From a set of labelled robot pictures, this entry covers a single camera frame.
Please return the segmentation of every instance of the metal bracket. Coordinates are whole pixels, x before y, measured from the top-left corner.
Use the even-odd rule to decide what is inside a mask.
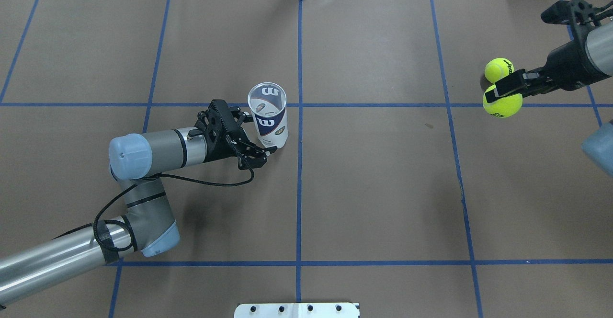
[[[234,318],[360,318],[359,303],[242,304]]]

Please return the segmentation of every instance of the blue tape grid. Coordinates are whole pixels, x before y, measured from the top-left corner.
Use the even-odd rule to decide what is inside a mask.
[[[19,53],[22,49],[29,26],[31,25],[35,10],[39,0],[34,0],[28,21],[24,27],[22,36],[18,43],[11,67],[7,73],[2,91],[0,92],[0,106],[3,107],[147,107],[145,120],[143,124],[143,132],[147,131],[149,115],[152,107],[203,107],[208,106],[208,102],[153,102],[153,94],[155,93],[155,84],[158,73],[159,61],[162,52],[164,41],[164,32],[170,8],[170,0],[166,0],[166,9],[164,11],[164,19],[162,21],[162,29],[158,43],[158,52],[156,54],[153,76],[151,78],[151,87],[149,90],[149,98],[147,102],[3,102],[4,96],[11,81],[13,70],[17,64]],[[121,272],[123,267],[132,266],[177,266],[177,267],[233,267],[233,266],[291,266],[295,267],[296,271],[296,301],[302,300],[301,296],[301,268],[302,266],[471,266],[473,274],[473,285],[475,287],[475,298],[477,301],[477,313],[479,318],[483,317],[481,295],[479,292],[479,281],[477,276],[477,265],[493,266],[493,265],[554,265],[554,264],[613,264],[613,259],[507,259],[507,260],[477,260],[473,250],[473,242],[471,238],[470,224],[468,219],[468,209],[466,208],[466,199],[464,196],[464,183],[462,181],[462,171],[460,168],[460,159],[455,140],[455,130],[451,108],[481,108],[479,103],[452,103],[449,100],[449,92],[447,90],[446,75],[444,71],[444,61],[441,49],[440,37],[438,32],[438,23],[436,19],[436,8],[434,0],[431,0],[431,13],[433,27],[436,37],[436,49],[438,51],[438,60],[441,70],[441,78],[443,82],[443,90],[445,95],[445,103],[305,103],[302,93],[302,0],[298,0],[298,103],[290,103],[289,107],[298,108],[298,185],[297,185],[297,220],[296,220],[296,260],[295,261],[124,261],[120,259],[116,263],[108,266],[116,266],[116,274],[114,281],[114,289],[109,309],[109,318],[114,316],[119,285],[121,281]],[[569,29],[569,37],[573,39],[573,35]],[[597,104],[591,92],[591,87],[587,87],[590,96],[590,104],[524,104],[524,108],[592,108],[596,115],[596,120],[601,125],[598,108],[613,108],[613,104]],[[247,106],[244,103],[230,104],[236,106]],[[454,159],[456,172],[460,189],[462,191],[462,207],[464,209],[464,222],[466,229],[466,242],[469,251],[469,260],[457,261],[302,261],[302,120],[304,108],[446,108],[447,117],[449,120],[449,132],[451,133],[451,142],[453,144]]]

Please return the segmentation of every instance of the blue joint cap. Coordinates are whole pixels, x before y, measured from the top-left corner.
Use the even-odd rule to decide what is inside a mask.
[[[613,177],[613,120],[588,137],[581,149],[591,161]]]
[[[141,252],[145,257],[151,257],[159,255],[162,252],[166,252],[171,248],[174,248],[179,243],[179,229],[177,228],[177,220],[159,236],[154,242],[149,244]]]
[[[120,180],[139,179],[151,169],[153,153],[147,139],[137,133],[116,137],[109,144],[109,161]]]

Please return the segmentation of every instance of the black cable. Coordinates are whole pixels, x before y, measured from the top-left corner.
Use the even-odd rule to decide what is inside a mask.
[[[604,20],[607,17],[612,17],[613,16],[613,10],[609,10],[609,11],[604,11],[598,15],[596,15],[596,18],[593,19],[593,21],[600,21],[600,20]]]
[[[179,179],[181,181],[186,181],[186,182],[201,183],[202,185],[221,186],[221,187],[234,187],[234,186],[240,186],[240,185],[245,185],[246,183],[250,183],[251,181],[253,181],[253,178],[256,176],[256,174],[253,171],[253,168],[251,167],[251,165],[249,164],[249,161],[247,160],[247,158],[241,152],[239,152],[239,150],[236,148],[234,143],[232,143],[229,137],[230,136],[226,136],[226,142],[228,143],[230,148],[232,148],[232,150],[236,153],[237,158],[240,159],[243,163],[245,163],[245,165],[247,166],[247,169],[251,173],[251,177],[245,181],[241,181],[237,183],[205,182],[205,181],[200,181],[198,179],[176,176],[175,174],[164,174],[164,173],[154,174],[153,176],[143,178],[143,179],[146,181],[154,181],[157,178],[173,178],[173,179]]]
[[[117,200],[119,200],[121,198],[121,196],[123,196],[124,194],[130,192],[135,187],[136,187],[136,184],[132,184],[130,187],[128,187],[127,189],[122,191],[120,194],[115,196],[112,200],[110,200],[110,202],[107,203],[107,205],[105,205],[103,207],[103,209],[101,211],[98,212],[98,215],[96,215],[96,218],[94,218],[94,222],[92,223],[92,229],[94,230],[94,239],[96,240],[98,245],[100,245],[101,248],[105,248],[106,250],[113,251],[113,252],[121,252],[121,251],[129,250],[132,247],[132,245],[134,245],[134,238],[132,237],[133,233],[130,233],[130,244],[128,246],[125,246],[125,248],[116,248],[114,246],[108,246],[108,245],[103,244],[102,241],[100,240],[99,235],[98,235],[98,223],[100,221],[100,217],[102,216],[102,214],[105,211],[107,211],[107,209],[109,209],[109,207],[112,206],[113,203],[115,203]],[[122,228],[125,228],[125,230],[127,230],[128,232],[130,232],[130,230],[131,230],[130,227],[128,227],[125,223],[120,222],[120,221],[105,220],[104,222],[105,222],[105,224],[117,225],[117,226],[120,226]]]
[[[69,235],[70,233],[74,233],[75,231],[80,231],[80,230],[82,230],[84,228],[87,228],[87,227],[90,227],[90,226],[91,226],[91,224],[86,224],[86,225],[83,225],[83,226],[80,226],[80,227],[77,227],[77,228],[73,228],[72,230],[67,231],[66,233],[63,233],[61,235],[58,235],[57,237],[55,237],[53,239],[61,238],[64,235]]]
[[[246,183],[250,183],[251,181],[253,181],[253,178],[256,176],[256,174],[253,171],[253,168],[251,167],[251,164],[249,164],[249,160],[247,159],[247,157],[244,154],[242,154],[239,151],[239,149],[236,147],[236,144],[234,143],[234,141],[232,141],[232,138],[230,137],[230,135],[226,135],[226,143],[234,151],[234,154],[236,154],[236,157],[239,159],[239,161],[241,161],[242,163],[245,164],[245,166],[247,166],[247,169],[251,173],[251,176],[250,176],[249,179],[247,179],[245,181],[237,182],[237,183],[216,183],[216,182],[205,182],[205,181],[200,181],[198,179],[187,178],[187,177],[182,177],[182,176],[175,176],[174,174],[164,174],[164,173],[158,173],[158,174],[155,174],[153,176],[142,178],[142,179],[146,180],[146,181],[154,181],[154,180],[157,180],[158,178],[173,178],[173,179],[179,179],[179,180],[187,181],[187,182],[200,183],[200,184],[203,184],[203,185],[221,186],[221,187],[235,187],[235,186],[239,186],[239,185],[244,185]],[[114,246],[108,246],[106,244],[103,244],[103,242],[100,240],[100,237],[98,235],[98,223],[100,221],[100,218],[102,217],[102,214],[105,211],[107,211],[107,209],[109,209],[109,207],[112,206],[113,203],[117,202],[117,200],[119,200],[124,194],[130,192],[135,187],[136,187],[136,184],[131,185],[130,187],[128,187],[127,189],[122,191],[120,194],[115,196],[112,200],[110,200],[110,202],[108,202],[107,205],[105,205],[103,207],[103,209],[101,209],[101,211],[98,212],[98,215],[96,215],[96,218],[94,218],[94,222],[92,224],[84,225],[84,226],[81,226],[81,227],[77,227],[74,230],[70,230],[70,231],[62,234],[59,237],[63,237],[64,235],[68,235],[70,233],[74,233],[75,231],[81,230],[81,229],[86,228],[88,226],[92,226],[93,227],[93,231],[94,231],[94,239],[100,245],[101,248],[105,248],[106,250],[114,251],[114,252],[121,252],[121,251],[129,250],[132,246],[134,246],[134,249],[136,249],[136,238],[134,237],[134,231],[132,230],[132,228],[130,226],[125,224],[125,222],[121,222],[121,221],[117,221],[117,220],[104,220],[105,224],[117,225],[117,226],[120,226],[121,228],[124,228],[125,230],[128,231],[128,233],[130,235],[130,244],[128,246],[125,246],[124,248],[116,248]]]
[[[602,8],[599,8],[599,10],[601,10],[601,11],[605,11],[605,10],[607,10],[608,8],[610,8],[611,6],[613,6],[613,1],[611,1],[611,2],[607,3],[607,5],[606,5],[606,6],[604,6],[604,7],[602,7]]]

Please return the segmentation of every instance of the yellow tennis ball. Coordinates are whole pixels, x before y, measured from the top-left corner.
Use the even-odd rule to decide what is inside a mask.
[[[491,85],[486,92],[491,91],[494,88],[496,88],[496,85]],[[486,109],[490,115],[498,118],[511,117],[522,108],[522,102],[522,95],[514,94],[510,97],[500,98],[490,104],[486,100],[486,94],[483,93],[483,108]]]
[[[506,58],[496,58],[486,64],[486,78],[493,84],[501,78],[509,76],[513,71],[515,71],[513,63]]]

